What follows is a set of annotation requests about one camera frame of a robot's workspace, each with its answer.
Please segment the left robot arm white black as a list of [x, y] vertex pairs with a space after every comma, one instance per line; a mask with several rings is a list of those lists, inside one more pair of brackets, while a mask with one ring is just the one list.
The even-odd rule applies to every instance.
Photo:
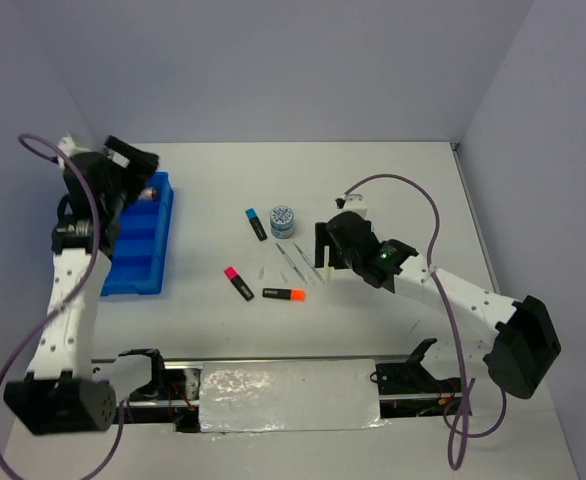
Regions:
[[104, 432], [132, 393], [162, 396], [169, 374], [156, 349], [131, 349], [108, 368], [92, 364], [92, 341], [102, 288], [120, 233], [119, 216], [132, 206], [159, 166], [156, 154], [108, 137], [101, 150], [66, 136], [52, 161], [67, 188], [51, 235], [54, 282], [37, 349], [21, 380], [3, 399], [35, 436]]

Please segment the green slim pen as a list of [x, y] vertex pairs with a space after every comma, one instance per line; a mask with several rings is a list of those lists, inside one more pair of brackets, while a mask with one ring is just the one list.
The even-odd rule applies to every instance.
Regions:
[[299, 255], [304, 260], [304, 262], [307, 264], [307, 266], [309, 267], [310, 271], [319, 280], [319, 282], [321, 284], [325, 284], [324, 278], [322, 277], [322, 275], [319, 272], [319, 270], [315, 267], [314, 262], [310, 259], [310, 257], [302, 250], [302, 248], [296, 242], [293, 242], [293, 246], [298, 251]]

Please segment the pink cap pencil tube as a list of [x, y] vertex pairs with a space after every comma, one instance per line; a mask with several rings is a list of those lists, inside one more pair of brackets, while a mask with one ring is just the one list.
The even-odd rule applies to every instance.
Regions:
[[158, 199], [158, 196], [159, 194], [154, 187], [147, 187], [141, 191], [141, 193], [138, 195], [137, 200], [151, 202], [156, 201]]

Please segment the yellow slim highlighter pen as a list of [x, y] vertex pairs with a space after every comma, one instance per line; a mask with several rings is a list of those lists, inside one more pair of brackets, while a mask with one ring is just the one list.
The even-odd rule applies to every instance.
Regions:
[[325, 282], [329, 283], [331, 280], [332, 268], [330, 266], [330, 247], [324, 247], [324, 262], [323, 262], [323, 273]]

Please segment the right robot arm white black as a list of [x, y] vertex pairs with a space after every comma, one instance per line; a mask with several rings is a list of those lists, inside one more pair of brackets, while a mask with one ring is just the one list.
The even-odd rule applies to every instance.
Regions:
[[561, 352], [547, 306], [534, 296], [502, 296], [430, 266], [413, 247], [378, 240], [371, 222], [353, 211], [316, 223], [314, 235], [317, 268], [349, 269], [373, 288], [451, 312], [488, 345], [488, 375], [511, 396], [531, 398]]

